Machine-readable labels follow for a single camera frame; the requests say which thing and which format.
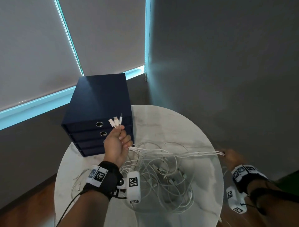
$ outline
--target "navy blue drawer cabinet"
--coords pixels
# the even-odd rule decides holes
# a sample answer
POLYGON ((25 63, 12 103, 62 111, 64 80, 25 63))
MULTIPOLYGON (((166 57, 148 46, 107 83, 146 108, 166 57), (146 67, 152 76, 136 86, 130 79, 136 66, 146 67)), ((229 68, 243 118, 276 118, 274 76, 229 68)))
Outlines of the navy blue drawer cabinet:
POLYGON ((61 126, 83 157, 105 153, 104 142, 113 129, 109 119, 123 114, 122 124, 134 138, 126 76, 85 76, 78 80, 61 126))

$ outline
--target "hand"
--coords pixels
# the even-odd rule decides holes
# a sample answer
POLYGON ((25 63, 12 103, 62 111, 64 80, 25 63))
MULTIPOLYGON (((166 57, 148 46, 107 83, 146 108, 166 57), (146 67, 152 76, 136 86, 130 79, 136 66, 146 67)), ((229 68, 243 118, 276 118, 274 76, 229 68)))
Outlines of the hand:
POLYGON ((131 136, 124 130, 125 126, 114 128, 104 142, 105 157, 103 161, 114 163, 120 168, 125 162, 129 147, 133 145, 131 136))
POLYGON ((225 162, 229 171, 233 171, 238 165, 246 164, 245 158, 233 149, 221 149, 218 151, 225 154, 225 156, 220 155, 219 157, 225 162))

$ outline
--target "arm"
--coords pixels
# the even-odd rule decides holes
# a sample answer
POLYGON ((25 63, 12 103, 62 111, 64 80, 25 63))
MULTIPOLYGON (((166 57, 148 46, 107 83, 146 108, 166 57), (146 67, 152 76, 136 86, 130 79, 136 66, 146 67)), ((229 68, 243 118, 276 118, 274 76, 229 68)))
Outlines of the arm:
MULTIPOLYGON (((104 161, 120 168, 125 162, 129 147, 133 145, 131 136, 126 134, 124 126, 114 128, 105 139, 104 161)), ((104 226, 109 199, 97 191, 88 191, 81 195, 71 210, 62 219, 59 227, 99 227, 104 226)))
MULTIPOLYGON (((247 164, 245 158, 236 151, 232 149, 222 151, 225 153, 225 156, 220 158, 223 159, 229 171, 233 171, 238 165, 247 164)), ((248 194, 250 195, 254 189, 261 187, 280 190, 268 181, 254 180, 247 187, 248 194)), ((257 205, 267 213, 266 216, 261 215, 267 226, 299 226, 298 203, 282 200, 271 195, 264 195, 258 199, 257 205)))

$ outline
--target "round table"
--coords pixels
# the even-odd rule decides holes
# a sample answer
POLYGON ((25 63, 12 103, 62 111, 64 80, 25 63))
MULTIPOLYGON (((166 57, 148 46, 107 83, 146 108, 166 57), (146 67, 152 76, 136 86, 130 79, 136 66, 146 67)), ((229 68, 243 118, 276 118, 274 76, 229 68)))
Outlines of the round table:
MULTIPOLYGON (((192 121, 177 112, 158 106, 134 105, 132 114, 135 144, 150 142, 162 147, 165 142, 174 141, 185 146, 189 152, 214 151, 206 135, 192 121)), ((70 144, 56 177, 56 220, 61 218, 71 201, 75 178, 85 168, 98 165, 103 157, 102 154, 84 158, 74 144, 70 144)), ((191 183, 194 204, 189 210, 182 214, 141 214, 127 208, 121 199, 112 198, 104 226, 216 226, 223 202, 221 165, 216 155, 194 160, 195 175, 191 183)))

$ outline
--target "roller blind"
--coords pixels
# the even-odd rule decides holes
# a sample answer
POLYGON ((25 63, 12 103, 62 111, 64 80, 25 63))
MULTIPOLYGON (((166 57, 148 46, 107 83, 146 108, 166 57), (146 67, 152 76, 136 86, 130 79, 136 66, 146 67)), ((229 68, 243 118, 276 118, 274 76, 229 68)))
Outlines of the roller blind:
POLYGON ((84 75, 144 65, 145 0, 60 0, 84 75))
POLYGON ((54 1, 2 1, 0 31, 0 111, 77 83, 81 73, 54 1))

